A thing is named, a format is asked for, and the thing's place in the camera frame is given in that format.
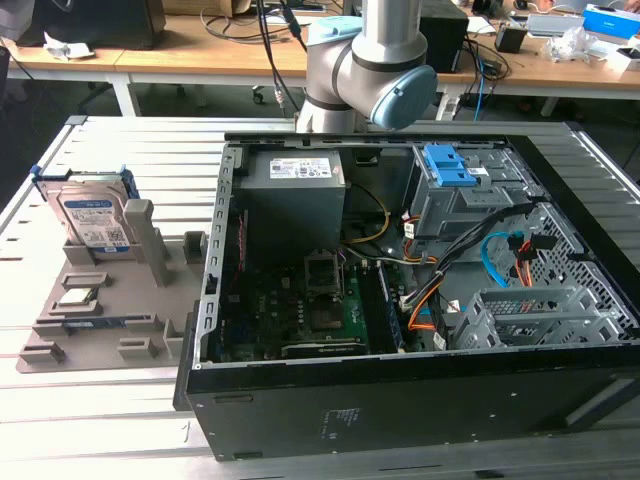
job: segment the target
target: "small chip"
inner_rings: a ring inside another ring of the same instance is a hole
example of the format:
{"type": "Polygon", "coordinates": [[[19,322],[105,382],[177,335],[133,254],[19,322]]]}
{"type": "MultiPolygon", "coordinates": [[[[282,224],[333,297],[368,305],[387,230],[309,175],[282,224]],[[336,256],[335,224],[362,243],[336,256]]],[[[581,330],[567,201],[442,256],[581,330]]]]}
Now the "small chip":
{"type": "Polygon", "coordinates": [[[96,288],[72,288],[65,293],[58,305],[61,307],[73,307],[88,305],[95,298],[96,288]]]}

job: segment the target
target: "cardboard box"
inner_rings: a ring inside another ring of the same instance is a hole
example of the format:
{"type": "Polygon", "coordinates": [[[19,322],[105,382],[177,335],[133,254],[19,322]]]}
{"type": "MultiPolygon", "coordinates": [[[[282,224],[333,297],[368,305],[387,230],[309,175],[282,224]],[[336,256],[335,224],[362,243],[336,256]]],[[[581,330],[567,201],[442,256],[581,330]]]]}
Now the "cardboard box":
{"type": "Polygon", "coordinates": [[[200,15],[207,8],[207,16],[232,17],[249,10],[251,0],[162,0],[167,15],[200,15]]]}

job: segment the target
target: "desk leg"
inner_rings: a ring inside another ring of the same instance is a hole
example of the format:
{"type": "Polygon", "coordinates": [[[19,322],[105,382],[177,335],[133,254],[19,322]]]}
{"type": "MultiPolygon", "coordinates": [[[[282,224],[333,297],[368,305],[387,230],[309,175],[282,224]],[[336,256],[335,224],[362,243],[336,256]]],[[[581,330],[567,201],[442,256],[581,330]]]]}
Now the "desk leg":
{"type": "Polygon", "coordinates": [[[558,104],[558,100],[558,97],[548,97],[544,101],[542,110],[540,110],[540,115],[542,115],[543,117],[550,117],[553,113],[553,109],[556,108],[556,105],[558,104]]]}
{"type": "Polygon", "coordinates": [[[116,92],[120,113],[123,117],[139,117],[140,105],[136,93],[133,91],[133,84],[128,73],[114,73],[109,75],[109,82],[116,92]]]}
{"type": "Polygon", "coordinates": [[[464,93],[464,89],[464,85],[447,85],[444,87],[436,120],[445,122],[453,120],[456,116],[458,103],[460,102],[460,97],[464,93]]]}

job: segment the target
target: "yellow cable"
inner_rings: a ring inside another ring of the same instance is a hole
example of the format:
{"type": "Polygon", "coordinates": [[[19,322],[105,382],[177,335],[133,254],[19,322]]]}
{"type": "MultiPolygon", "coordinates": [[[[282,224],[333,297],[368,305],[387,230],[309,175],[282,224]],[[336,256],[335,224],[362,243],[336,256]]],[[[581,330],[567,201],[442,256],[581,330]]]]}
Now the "yellow cable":
{"type": "Polygon", "coordinates": [[[391,221],[389,220],[391,218],[391,212],[389,212],[387,210],[387,207],[385,207],[384,203],[382,203],[382,200],[380,200],[373,193],[371,193],[370,190],[364,188],[362,185],[355,184],[355,183],[353,185],[357,185],[359,188],[361,188],[362,190],[367,192],[371,196],[371,198],[373,198],[376,202],[378,202],[378,205],[380,205],[380,208],[384,212],[384,225],[382,226],[382,228],[380,229],[380,231],[378,233],[376,233],[375,235],[371,235],[370,237],[354,238],[352,240],[344,240],[342,243],[344,243],[345,245],[355,245],[355,244],[358,244],[358,243],[371,242],[372,240],[375,240],[376,238],[380,238],[382,235],[387,233],[387,230],[389,230],[389,226],[391,225],[391,221]]]}

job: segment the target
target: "white table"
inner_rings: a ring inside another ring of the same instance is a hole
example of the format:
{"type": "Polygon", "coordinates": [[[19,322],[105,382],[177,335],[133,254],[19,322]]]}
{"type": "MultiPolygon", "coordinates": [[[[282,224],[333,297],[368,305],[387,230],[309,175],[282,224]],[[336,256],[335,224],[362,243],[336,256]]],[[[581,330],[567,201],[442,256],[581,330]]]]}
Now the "white table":
{"type": "MultiPolygon", "coordinates": [[[[78,123],[62,129],[39,164],[125,163],[142,196],[154,201],[154,222],[168,237],[208,230],[223,132],[292,131],[290,121],[262,119],[89,117],[78,123]]],[[[425,122],[411,130],[529,135],[627,254],[639,252],[640,192],[586,135],[550,123],[425,122]]],[[[25,181],[0,215],[1,478],[458,479],[492,469],[507,478],[638,477],[640,401],[569,437],[217,463],[194,416],[173,410],[176,368],[17,373],[17,353],[64,261],[63,236],[25,181]]],[[[640,257],[633,258],[640,265],[640,257]]],[[[470,392],[469,400],[478,394],[470,392]]]]}

